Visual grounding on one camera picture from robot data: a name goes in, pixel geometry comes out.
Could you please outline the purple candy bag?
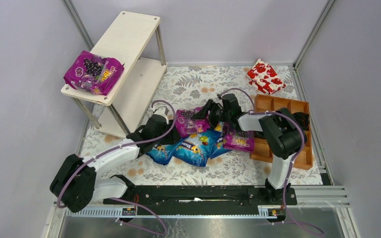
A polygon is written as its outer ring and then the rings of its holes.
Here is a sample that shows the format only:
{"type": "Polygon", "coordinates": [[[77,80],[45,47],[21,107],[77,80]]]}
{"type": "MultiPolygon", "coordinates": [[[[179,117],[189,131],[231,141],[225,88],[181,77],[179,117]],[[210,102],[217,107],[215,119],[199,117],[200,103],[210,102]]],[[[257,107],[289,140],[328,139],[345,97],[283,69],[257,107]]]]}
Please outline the purple candy bag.
{"type": "Polygon", "coordinates": [[[82,51],[63,79],[75,90],[106,96],[117,83],[124,69],[124,64],[115,58],[104,58],[82,51]]]}
{"type": "Polygon", "coordinates": [[[181,137],[187,137],[191,134],[198,134],[207,131],[210,128],[208,118],[192,119],[192,116],[198,113],[202,107],[196,107],[192,110],[177,110],[175,127],[181,137]]]}
{"type": "Polygon", "coordinates": [[[233,129],[228,123],[224,123],[223,128],[223,147],[225,149],[243,152],[254,150],[254,133],[252,131],[238,131],[233,129]]]}

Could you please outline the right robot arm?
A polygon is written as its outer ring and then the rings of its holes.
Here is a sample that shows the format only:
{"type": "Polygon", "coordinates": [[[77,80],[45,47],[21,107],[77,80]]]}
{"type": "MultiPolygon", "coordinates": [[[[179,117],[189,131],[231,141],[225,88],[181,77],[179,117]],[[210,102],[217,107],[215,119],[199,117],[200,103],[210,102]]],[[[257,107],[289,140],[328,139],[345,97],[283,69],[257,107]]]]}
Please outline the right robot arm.
{"type": "Polygon", "coordinates": [[[289,176],[297,156],[302,152],[307,136],[287,108],[268,112],[244,112],[234,94],[212,99],[191,119],[207,119],[211,127],[227,123],[237,132],[260,132],[273,154],[271,173],[265,181],[266,195],[284,196],[290,188],[289,176]]]}

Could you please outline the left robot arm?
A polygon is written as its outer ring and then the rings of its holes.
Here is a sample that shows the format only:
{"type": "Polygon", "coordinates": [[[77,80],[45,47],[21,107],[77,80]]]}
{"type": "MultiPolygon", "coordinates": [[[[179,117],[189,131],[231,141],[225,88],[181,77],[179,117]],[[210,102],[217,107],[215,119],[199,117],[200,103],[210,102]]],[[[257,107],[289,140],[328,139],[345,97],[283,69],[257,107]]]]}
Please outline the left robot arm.
{"type": "Polygon", "coordinates": [[[91,201],[123,196],[126,182],[118,177],[100,179],[102,174],[143,155],[167,165],[173,151],[187,136],[179,130],[179,124],[184,121],[181,110],[168,120],[167,109],[159,107],[147,124],[127,135],[118,145],[94,156],[69,155],[50,185],[50,191],[57,197],[57,206],[78,212],[91,201]]]}

